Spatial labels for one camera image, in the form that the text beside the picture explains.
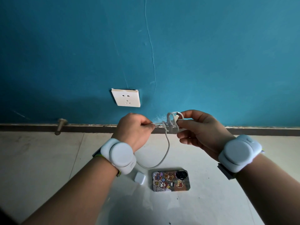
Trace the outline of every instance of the forearm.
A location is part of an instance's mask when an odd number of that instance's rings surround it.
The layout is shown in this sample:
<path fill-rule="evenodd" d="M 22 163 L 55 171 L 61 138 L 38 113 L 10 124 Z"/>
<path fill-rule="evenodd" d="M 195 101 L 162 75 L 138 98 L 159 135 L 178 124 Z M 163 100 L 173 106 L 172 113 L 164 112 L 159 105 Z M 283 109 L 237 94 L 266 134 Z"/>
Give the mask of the forearm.
<path fill-rule="evenodd" d="M 117 173 L 103 157 L 93 158 L 24 224 L 95 224 Z"/>
<path fill-rule="evenodd" d="M 264 155 L 236 176 L 265 224 L 300 224 L 300 183 Z"/>

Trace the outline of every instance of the white cable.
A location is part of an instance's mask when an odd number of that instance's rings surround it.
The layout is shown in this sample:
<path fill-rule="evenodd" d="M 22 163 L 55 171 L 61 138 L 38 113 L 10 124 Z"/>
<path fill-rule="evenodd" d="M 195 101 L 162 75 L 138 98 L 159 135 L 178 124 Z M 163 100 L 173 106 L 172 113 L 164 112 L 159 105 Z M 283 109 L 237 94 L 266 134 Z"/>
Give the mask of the white cable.
<path fill-rule="evenodd" d="M 166 131 L 166 132 L 165 132 L 165 135 L 166 135 L 166 138 L 167 138 L 167 140 L 168 140 L 168 149 L 167 149 L 167 152 L 166 152 L 165 156 L 163 157 L 163 159 L 162 159 L 157 165 L 155 165 L 155 166 L 153 166 L 153 167 L 146 167 L 146 166 L 143 166 L 143 165 L 139 164 L 139 162 L 137 162 L 137 164 L 140 165 L 142 168 L 144 168 L 144 169 L 152 169 L 152 168 L 156 168 L 157 166 L 161 165 L 161 164 L 163 163 L 163 161 L 165 160 L 165 158 L 167 157 L 167 154 L 168 154 L 169 149 L 170 149 L 170 141 L 169 141 L 168 136 L 167 136 L 167 132 L 169 132 L 168 127 L 171 125 L 171 126 L 177 128 L 177 130 L 179 131 L 179 126 L 178 126 L 177 123 L 176 123 L 177 119 L 175 118 L 175 115 L 174 115 L 174 114 L 180 114 L 181 117 L 182 117 L 182 119 L 184 119 L 182 113 L 180 113 L 180 112 L 170 112 L 170 113 L 167 114 L 167 122 L 162 121 L 161 123 L 154 123 L 154 124 L 156 124 L 156 125 L 162 124 L 162 125 L 163 125 L 163 128 L 164 128 L 165 131 Z"/>

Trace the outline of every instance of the black camera module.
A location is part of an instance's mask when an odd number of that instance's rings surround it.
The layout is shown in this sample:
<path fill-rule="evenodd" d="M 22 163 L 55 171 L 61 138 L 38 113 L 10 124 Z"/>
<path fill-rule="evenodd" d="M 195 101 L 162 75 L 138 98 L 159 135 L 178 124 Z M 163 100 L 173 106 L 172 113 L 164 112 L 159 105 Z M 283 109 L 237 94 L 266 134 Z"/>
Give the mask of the black camera module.
<path fill-rule="evenodd" d="M 185 179 L 188 176 L 188 174 L 183 170 L 182 171 L 177 171 L 175 175 L 176 175 L 177 178 L 179 178 L 181 180 Z"/>

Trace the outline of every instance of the baseboard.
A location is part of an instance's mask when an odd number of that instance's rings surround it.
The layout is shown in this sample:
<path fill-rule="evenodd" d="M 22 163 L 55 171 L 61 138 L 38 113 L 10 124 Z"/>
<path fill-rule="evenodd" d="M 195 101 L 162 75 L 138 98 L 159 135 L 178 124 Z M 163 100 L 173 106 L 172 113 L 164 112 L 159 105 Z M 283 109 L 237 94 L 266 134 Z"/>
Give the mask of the baseboard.
<path fill-rule="evenodd" d="M 79 125 L 68 124 L 62 128 L 62 132 L 70 133 L 114 133 L 117 125 Z M 300 128 L 284 127 L 226 127 L 234 135 L 257 136 L 300 136 Z M 0 124 L 0 131 L 24 131 L 24 132 L 55 132 L 57 124 Z M 165 133 L 162 126 L 156 126 L 152 133 Z"/>

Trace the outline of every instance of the outlet plate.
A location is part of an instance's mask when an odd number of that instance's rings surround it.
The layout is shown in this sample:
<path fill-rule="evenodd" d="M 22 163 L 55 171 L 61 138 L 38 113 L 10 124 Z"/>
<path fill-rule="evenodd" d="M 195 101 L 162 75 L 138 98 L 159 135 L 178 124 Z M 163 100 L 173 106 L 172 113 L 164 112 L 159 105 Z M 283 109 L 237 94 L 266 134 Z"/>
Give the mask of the outlet plate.
<path fill-rule="evenodd" d="M 112 95 L 118 106 L 141 107 L 138 90 L 113 89 Z"/>

